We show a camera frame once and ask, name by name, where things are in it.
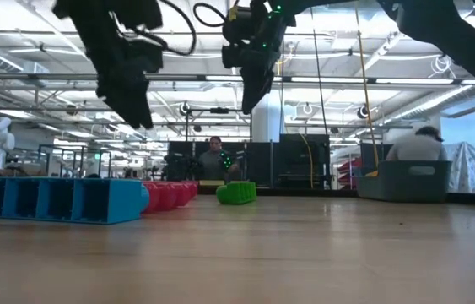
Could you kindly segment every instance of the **white fabric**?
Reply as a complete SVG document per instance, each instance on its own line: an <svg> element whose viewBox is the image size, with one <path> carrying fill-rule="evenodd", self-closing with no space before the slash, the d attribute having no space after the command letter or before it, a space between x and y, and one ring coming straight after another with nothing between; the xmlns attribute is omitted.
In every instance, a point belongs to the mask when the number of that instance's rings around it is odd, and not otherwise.
<svg viewBox="0 0 475 304"><path fill-rule="evenodd" d="M445 145L447 159L452 161L450 193L475 193L475 145Z"/></svg>
<svg viewBox="0 0 475 304"><path fill-rule="evenodd" d="M389 150L387 160L445 160L442 144L430 136L412 135L400 139Z"/></svg>

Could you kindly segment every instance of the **yellow cable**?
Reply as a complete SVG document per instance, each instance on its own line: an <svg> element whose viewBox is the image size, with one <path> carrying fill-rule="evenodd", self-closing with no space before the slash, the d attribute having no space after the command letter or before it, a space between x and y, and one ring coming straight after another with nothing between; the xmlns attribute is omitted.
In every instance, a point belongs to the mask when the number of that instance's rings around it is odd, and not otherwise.
<svg viewBox="0 0 475 304"><path fill-rule="evenodd" d="M288 55L288 58L284 59L284 61L278 59L278 61L276 62L276 65L277 65L277 76L280 76L280 65L282 64L285 64L286 62L288 62L289 60L291 60L291 55L292 55L292 51L294 50L293 47L290 47L289 48L289 55Z"/></svg>
<svg viewBox="0 0 475 304"><path fill-rule="evenodd" d="M364 100L366 102L366 111L368 112L367 116L367 123L370 127L370 135L372 135L372 146L374 147L374 161L375 161L375 168L378 169L378 149L375 146L375 137L374 137L374 128L372 127L372 113L370 113L370 103L369 103L369 91L366 85L366 74L364 68L364 52L363 52L363 41L361 39L361 29L359 27L359 2L355 3L355 18L357 18L357 38L359 40L359 52L361 57L361 69L363 70L363 86L364 86Z"/></svg>
<svg viewBox="0 0 475 304"><path fill-rule="evenodd" d="M303 134L299 133L303 141L305 141L306 148L308 148L308 157L310 158L310 189L314 189L314 163L312 161L312 151L310 150L310 146L308 145L308 141L306 140Z"/></svg>

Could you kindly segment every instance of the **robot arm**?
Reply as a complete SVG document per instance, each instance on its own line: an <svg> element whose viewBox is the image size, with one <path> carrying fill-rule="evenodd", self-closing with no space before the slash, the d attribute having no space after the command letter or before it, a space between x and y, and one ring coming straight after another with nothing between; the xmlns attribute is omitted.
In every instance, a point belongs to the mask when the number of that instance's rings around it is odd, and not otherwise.
<svg viewBox="0 0 475 304"><path fill-rule="evenodd" d="M233 7L229 11L223 25L229 46L223 47L222 58L226 68L240 68L245 114L270 91L273 66L281 56L286 27L295 24L294 16L317 5L350 1L353 0L251 0L250 8ZM271 12L265 8L265 2L273 9ZM460 17L453 0L378 3L403 34L437 46L475 77L475 28Z"/></svg>
<svg viewBox="0 0 475 304"><path fill-rule="evenodd" d="M163 39L138 28L153 30L162 26L157 0L57 0L53 8L58 18L70 17L78 30L86 55L98 74L96 94L105 97L105 103L133 128L153 127L145 74L157 73L162 68L162 51L188 55L196 47L196 32L190 20L175 4L160 1L176 9L191 28L189 52L172 50ZM117 21L135 34L122 33ZM139 35L156 45L134 39Z"/></svg>

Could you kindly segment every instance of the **person wearing cap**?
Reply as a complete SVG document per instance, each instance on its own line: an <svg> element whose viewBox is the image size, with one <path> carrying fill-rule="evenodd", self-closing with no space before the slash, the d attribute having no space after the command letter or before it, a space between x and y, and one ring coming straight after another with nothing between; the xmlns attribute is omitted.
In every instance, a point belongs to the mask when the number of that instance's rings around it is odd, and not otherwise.
<svg viewBox="0 0 475 304"><path fill-rule="evenodd" d="M387 160L447 160L443 139L438 129L427 126L420 128L414 135L396 142Z"/></svg>

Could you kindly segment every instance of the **gray t-shirt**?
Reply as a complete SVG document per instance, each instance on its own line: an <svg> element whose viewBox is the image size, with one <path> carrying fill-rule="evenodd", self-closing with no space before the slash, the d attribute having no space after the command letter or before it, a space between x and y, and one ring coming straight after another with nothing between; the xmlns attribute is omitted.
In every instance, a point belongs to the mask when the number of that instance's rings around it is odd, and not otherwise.
<svg viewBox="0 0 475 304"><path fill-rule="evenodd" d="M426 135L412 135L392 146L387 160L447 160L441 142Z"/></svg>
<svg viewBox="0 0 475 304"><path fill-rule="evenodd" d="M207 151L198 159L203 165L202 179L206 181L223 181L224 170L220 165L220 153Z"/></svg>

